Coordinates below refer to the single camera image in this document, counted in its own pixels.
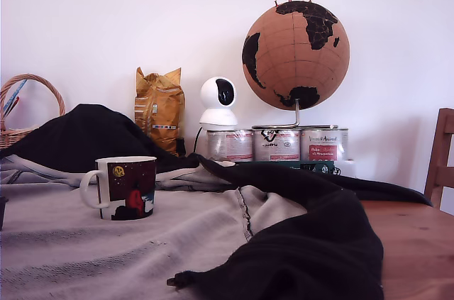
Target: cork globe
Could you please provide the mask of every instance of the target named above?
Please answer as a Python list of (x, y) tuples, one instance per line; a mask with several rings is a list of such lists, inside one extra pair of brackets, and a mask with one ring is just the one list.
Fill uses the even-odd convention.
[(289, 1), (266, 11), (243, 47), (249, 86), (279, 109), (308, 109), (331, 96), (343, 81), (350, 45), (342, 23), (312, 1)]

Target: gray blanket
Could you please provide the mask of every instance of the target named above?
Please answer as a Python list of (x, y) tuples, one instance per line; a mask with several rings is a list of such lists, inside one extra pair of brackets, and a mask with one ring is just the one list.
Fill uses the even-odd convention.
[[(2, 299), (198, 299), (191, 289), (166, 286), (166, 279), (221, 265), (258, 231), (305, 213), (248, 186), (224, 193), (156, 191), (152, 216), (101, 220), (74, 189), (81, 176), (55, 176), (9, 159), (1, 167), (1, 193), (10, 198), (1, 232)], [(225, 183), (202, 168), (158, 179), (168, 189)], [(94, 186), (91, 192), (95, 197)]]

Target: mug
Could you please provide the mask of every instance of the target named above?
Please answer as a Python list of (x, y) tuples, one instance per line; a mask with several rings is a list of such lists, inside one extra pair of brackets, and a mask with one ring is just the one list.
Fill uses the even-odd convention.
[[(95, 162), (97, 170), (86, 173), (80, 182), (85, 205), (99, 209), (101, 218), (113, 221), (135, 220), (153, 213), (156, 157), (110, 157)], [(93, 176), (98, 184), (98, 203), (88, 192)]]

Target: table surface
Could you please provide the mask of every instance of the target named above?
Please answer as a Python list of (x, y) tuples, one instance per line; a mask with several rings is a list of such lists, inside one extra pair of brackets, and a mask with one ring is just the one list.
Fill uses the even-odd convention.
[(423, 204), (362, 204), (384, 247), (385, 300), (454, 299), (454, 216)]

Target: tin can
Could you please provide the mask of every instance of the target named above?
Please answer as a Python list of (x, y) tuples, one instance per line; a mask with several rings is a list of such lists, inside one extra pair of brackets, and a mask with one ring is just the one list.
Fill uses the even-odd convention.
[(254, 130), (254, 160), (257, 162), (299, 161), (298, 129)]
[(302, 160), (347, 160), (347, 149), (347, 128), (312, 128), (301, 131)]
[(212, 160), (231, 162), (253, 161), (252, 130), (230, 130), (206, 132), (208, 157)]

